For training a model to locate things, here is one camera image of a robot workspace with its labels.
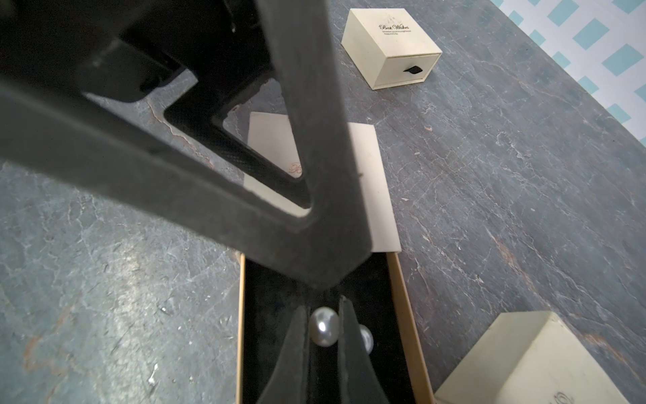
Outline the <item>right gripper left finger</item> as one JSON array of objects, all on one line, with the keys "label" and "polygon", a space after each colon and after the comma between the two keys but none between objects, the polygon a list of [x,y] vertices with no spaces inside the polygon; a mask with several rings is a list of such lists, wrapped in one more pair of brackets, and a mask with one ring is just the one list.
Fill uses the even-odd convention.
[{"label": "right gripper left finger", "polygon": [[299,306],[292,316],[274,371],[261,403],[306,403],[309,378],[309,311]]}]

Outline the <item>white pearl earring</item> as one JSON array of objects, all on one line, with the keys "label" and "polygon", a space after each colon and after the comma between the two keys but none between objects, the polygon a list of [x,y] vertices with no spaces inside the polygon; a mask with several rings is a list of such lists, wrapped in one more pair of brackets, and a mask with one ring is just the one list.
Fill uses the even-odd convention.
[{"label": "white pearl earring", "polygon": [[374,347],[373,333],[370,331],[368,327],[366,327],[363,324],[359,325],[359,330],[363,339],[363,345],[365,347],[365,350],[370,355]]},{"label": "white pearl earring", "polygon": [[322,348],[334,345],[340,335],[340,317],[330,307],[322,306],[313,311],[309,320],[311,341]]}]

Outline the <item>cream tan-drawer jewelry box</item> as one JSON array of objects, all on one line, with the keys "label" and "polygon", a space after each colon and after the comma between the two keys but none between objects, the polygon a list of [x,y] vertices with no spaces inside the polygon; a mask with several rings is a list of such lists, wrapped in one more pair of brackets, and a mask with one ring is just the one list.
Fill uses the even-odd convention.
[{"label": "cream tan-drawer jewelry box", "polygon": [[[339,316],[346,296],[358,323],[373,333],[369,355],[389,403],[432,403],[434,395],[398,254],[400,238],[375,128],[349,126],[373,247],[370,257],[339,284],[317,290],[253,262],[241,260],[237,402],[257,403],[276,365],[299,306],[327,306]],[[341,403],[338,343],[311,341],[306,403]]]}]

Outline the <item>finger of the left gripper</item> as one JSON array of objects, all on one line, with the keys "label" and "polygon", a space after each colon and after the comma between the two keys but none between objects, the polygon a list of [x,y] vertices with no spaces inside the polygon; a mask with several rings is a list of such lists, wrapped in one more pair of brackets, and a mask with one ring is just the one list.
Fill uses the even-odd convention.
[{"label": "finger of the left gripper", "polygon": [[159,215],[312,287],[371,254],[323,1],[253,1],[303,169],[293,177],[224,126],[182,131],[305,208],[290,215],[150,133],[80,98],[1,81],[1,156]]}]

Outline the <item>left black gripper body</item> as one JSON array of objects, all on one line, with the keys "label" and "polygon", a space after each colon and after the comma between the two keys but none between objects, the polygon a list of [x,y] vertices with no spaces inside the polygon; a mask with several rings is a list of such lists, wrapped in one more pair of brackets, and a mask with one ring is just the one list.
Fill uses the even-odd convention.
[{"label": "left black gripper body", "polygon": [[274,77],[253,1],[4,1],[1,81],[80,98],[144,99],[191,72],[165,112],[182,131],[222,128]]}]

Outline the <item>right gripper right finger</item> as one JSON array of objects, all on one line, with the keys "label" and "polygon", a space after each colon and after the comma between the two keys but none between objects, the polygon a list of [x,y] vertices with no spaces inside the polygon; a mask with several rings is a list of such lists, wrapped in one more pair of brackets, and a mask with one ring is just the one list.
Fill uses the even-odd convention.
[{"label": "right gripper right finger", "polygon": [[341,296],[337,368],[340,400],[348,403],[389,403],[367,353],[353,303]]}]

